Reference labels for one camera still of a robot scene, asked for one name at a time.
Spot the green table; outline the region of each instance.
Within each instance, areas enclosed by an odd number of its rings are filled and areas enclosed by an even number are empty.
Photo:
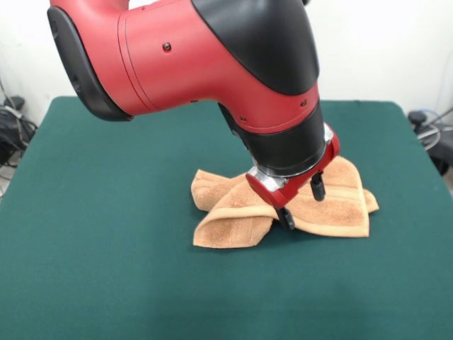
[[[56,99],[0,204],[0,339],[451,339],[453,205],[401,109],[323,102],[369,239],[192,246],[201,168],[251,160],[216,104],[107,123]]]

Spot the screw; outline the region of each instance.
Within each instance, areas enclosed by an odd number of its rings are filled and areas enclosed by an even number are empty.
[[[162,48],[164,49],[164,51],[170,52],[171,44],[169,42],[166,42],[165,44],[162,45]]]

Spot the brown towel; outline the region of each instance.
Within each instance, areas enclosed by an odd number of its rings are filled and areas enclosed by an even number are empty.
[[[316,202],[305,185],[288,204],[296,228],[331,237],[368,237],[369,213],[379,209],[376,198],[363,189],[357,168],[337,157],[324,171],[326,199]],[[277,214],[249,187],[245,176],[225,178],[198,171],[192,183],[196,206],[210,211],[195,230],[193,244],[208,248],[257,245]]]

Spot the black cover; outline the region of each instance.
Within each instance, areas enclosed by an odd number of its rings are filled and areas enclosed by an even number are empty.
[[[272,90],[294,96],[319,76],[301,0],[192,0],[202,19],[247,70]]]
[[[220,109],[235,135],[238,135],[261,171],[270,176],[290,177],[316,165],[326,151],[324,119],[318,103],[309,117],[291,129],[259,135],[240,128],[222,104]]]
[[[17,118],[0,106],[0,166],[15,152],[24,152],[35,135],[33,127],[24,117]]]
[[[445,128],[452,128],[451,125],[445,124],[436,124],[436,127],[441,131]],[[435,137],[433,136],[433,138],[429,139],[429,142],[432,142]],[[448,164],[448,166],[453,167],[453,131],[443,131],[440,135],[439,142],[428,151],[428,154],[432,159],[436,159],[439,162],[442,161]]]
[[[47,16],[59,56],[82,103],[98,118],[131,120],[132,117],[112,101],[99,82],[71,18],[55,6],[49,8]]]

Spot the white wall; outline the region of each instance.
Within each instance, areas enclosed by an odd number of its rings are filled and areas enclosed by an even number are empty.
[[[74,93],[48,28],[49,1],[0,2],[0,75],[40,122],[55,96]],[[324,99],[395,101],[405,111],[453,105],[452,0],[312,0],[307,10]]]

